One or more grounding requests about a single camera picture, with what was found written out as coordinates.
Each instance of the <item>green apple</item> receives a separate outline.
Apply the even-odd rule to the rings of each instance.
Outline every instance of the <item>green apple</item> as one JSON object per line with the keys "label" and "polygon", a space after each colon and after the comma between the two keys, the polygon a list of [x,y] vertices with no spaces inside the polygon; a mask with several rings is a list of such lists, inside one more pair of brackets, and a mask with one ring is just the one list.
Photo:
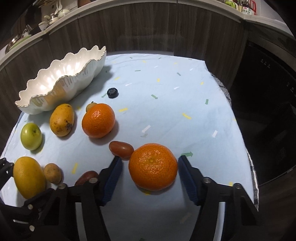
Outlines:
{"label": "green apple", "polygon": [[35,123],[27,123],[22,128],[20,141],[24,148],[28,150],[36,150],[42,142],[42,133]]}

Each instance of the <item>light blue tablecloth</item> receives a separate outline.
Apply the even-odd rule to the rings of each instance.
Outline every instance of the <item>light blue tablecloth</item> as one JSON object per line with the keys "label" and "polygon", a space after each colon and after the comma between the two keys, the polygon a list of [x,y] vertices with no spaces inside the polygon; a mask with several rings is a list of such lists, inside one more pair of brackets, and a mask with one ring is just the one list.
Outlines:
{"label": "light blue tablecloth", "polygon": [[[119,91],[115,99],[104,96],[111,87]],[[110,105],[116,115],[115,128],[102,139],[89,139],[81,127],[85,107],[91,101]],[[108,56],[101,73],[70,104],[76,120],[68,136],[58,138],[51,132],[52,111],[23,114],[2,157],[15,162],[21,156],[31,156],[42,166],[54,162],[63,170],[64,182],[71,186],[84,172],[100,172],[109,166],[113,159],[110,141],[128,142],[135,149],[156,142],[167,146],[176,158],[191,152],[188,160],[204,176],[226,185],[239,182],[253,200],[241,132],[204,61],[152,54]],[[27,122],[35,122],[45,135],[44,146],[36,152],[26,150],[20,142],[20,131]],[[1,196],[6,204],[22,205],[12,178]],[[189,240],[198,211],[199,207],[189,201],[179,175],[167,190],[144,193],[133,183],[128,161],[124,161],[111,202],[102,208],[110,238],[116,241]],[[222,214],[223,208],[216,240],[221,235]]]}

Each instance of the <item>green arrow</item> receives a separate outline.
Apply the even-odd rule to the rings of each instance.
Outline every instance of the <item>green arrow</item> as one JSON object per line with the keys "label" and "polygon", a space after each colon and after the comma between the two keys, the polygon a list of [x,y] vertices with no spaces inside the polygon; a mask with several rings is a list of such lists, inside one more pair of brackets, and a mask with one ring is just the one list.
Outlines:
{"label": "green arrow", "polygon": [[188,152],[188,153],[182,153],[182,154],[181,154],[181,156],[183,156],[183,155],[185,155],[185,156],[192,156],[192,155],[193,155],[193,153],[192,153],[192,152]]}

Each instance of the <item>bottle label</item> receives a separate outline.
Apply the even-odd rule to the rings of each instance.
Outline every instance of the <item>bottle label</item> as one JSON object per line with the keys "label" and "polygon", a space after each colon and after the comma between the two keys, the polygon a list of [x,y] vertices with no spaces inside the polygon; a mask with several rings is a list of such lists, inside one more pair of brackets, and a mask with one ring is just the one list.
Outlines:
{"label": "bottle label", "polygon": [[248,7],[242,7],[242,13],[251,15],[252,10],[250,8],[248,8]]}

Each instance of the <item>black and white plaid fabric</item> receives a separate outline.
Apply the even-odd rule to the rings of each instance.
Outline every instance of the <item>black and white plaid fabric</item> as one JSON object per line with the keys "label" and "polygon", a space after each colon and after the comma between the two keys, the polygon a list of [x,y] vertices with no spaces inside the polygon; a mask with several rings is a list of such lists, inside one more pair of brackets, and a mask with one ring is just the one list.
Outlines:
{"label": "black and white plaid fabric", "polygon": [[[228,90],[225,88],[224,84],[216,77],[214,76],[212,73],[211,75],[213,76],[214,80],[216,81],[216,83],[219,85],[220,89],[223,91],[228,103],[230,104],[231,107],[231,98],[229,95]],[[257,175],[256,175],[256,171],[252,162],[252,159],[250,157],[250,154],[247,150],[248,153],[248,157],[249,157],[249,164],[250,164],[250,169],[251,169],[251,176],[252,176],[252,182],[253,182],[253,193],[254,193],[254,205],[258,210],[258,206],[259,206],[259,188],[258,188],[258,181],[257,181]]]}

